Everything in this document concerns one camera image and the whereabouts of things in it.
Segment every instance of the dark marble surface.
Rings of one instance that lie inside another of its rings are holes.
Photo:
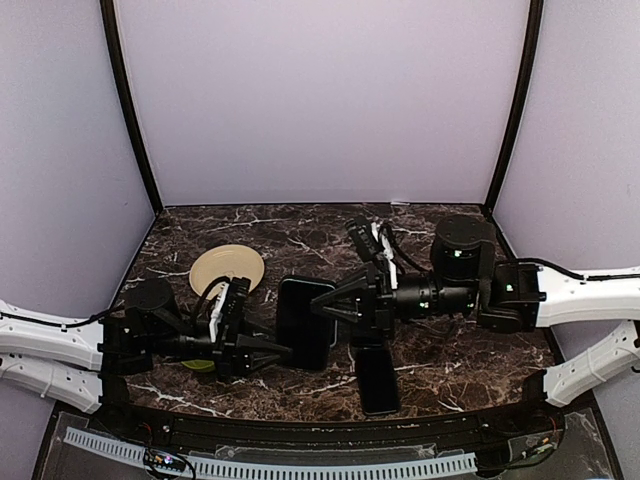
[[[177,207],[158,219],[123,287],[166,277],[178,302],[197,296],[189,269],[208,249],[241,243],[264,258],[266,273],[250,295],[247,318],[274,326],[277,287],[287,274],[339,280],[361,265],[344,223],[358,214],[389,220],[400,245],[428,267],[432,232],[440,218],[464,213],[460,205],[260,205]],[[517,402],[525,377],[553,364],[542,332],[499,335],[476,328],[473,316],[435,318],[428,328],[398,324],[392,344],[402,410],[397,418],[477,410]],[[438,332],[449,331],[443,341]],[[283,421],[361,420],[353,361],[336,346],[320,373],[270,367],[230,384],[158,360],[151,372],[127,378],[139,405],[221,417]]]

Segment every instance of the black pole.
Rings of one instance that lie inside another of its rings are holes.
[[[511,103],[511,111],[507,121],[507,128],[502,140],[502,147],[496,162],[496,168],[493,172],[489,192],[484,202],[484,209],[489,213],[493,213],[496,207],[500,190],[504,184],[504,179],[509,168],[509,160],[513,153],[513,147],[516,143],[518,129],[522,120],[524,104],[529,91],[529,83],[531,82],[531,72],[533,71],[533,63],[536,56],[536,47],[538,46],[538,36],[540,34],[540,25],[542,23],[542,9],[544,0],[531,0],[529,5],[529,18],[527,20],[527,30],[524,37],[524,46],[522,48],[522,58],[520,60],[520,70],[518,72],[518,80],[516,89],[513,94],[513,102]]]
[[[109,58],[111,59],[111,69],[113,70],[113,78],[120,97],[120,107],[124,116],[133,153],[140,169],[140,175],[144,187],[147,190],[147,196],[151,202],[151,206],[156,214],[160,213],[164,206],[160,199],[158,186],[153,178],[151,164],[147,151],[144,148],[140,125],[138,125],[138,117],[133,106],[133,97],[129,88],[127,71],[124,66],[124,58],[122,56],[122,47],[120,45],[120,36],[118,35],[118,24],[116,21],[116,12],[113,0],[100,0],[100,9],[102,10],[102,23],[104,24],[104,34],[107,39],[107,48],[109,49]]]

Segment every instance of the black smartphone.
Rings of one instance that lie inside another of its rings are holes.
[[[356,377],[365,415],[400,411],[398,383],[391,353],[386,348],[367,348],[356,353]]]
[[[336,343],[337,322],[312,313],[311,300],[335,288],[328,280],[297,275],[280,282],[276,342],[293,350],[284,365],[313,371],[327,367],[329,350]]]

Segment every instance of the purple wall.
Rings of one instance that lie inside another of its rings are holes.
[[[153,214],[99,2],[0,2],[0,298],[59,315],[109,305]],[[3,480],[31,478],[52,403],[0,381]]]
[[[118,1],[165,203],[483,201],[528,4]]]
[[[640,4],[547,2],[531,90],[496,216],[520,256],[640,265]],[[567,357],[618,322],[555,330]],[[640,383],[596,389],[627,478],[640,472]]]

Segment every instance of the beige plate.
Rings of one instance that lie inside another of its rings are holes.
[[[193,291],[200,296],[218,277],[245,277],[251,280],[249,291],[252,291],[258,286],[263,275],[264,261],[253,248],[244,245],[224,245],[200,255],[191,267],[189,283]],[[221,289],[222,285],[216,286],[208,299],[215,297]]]

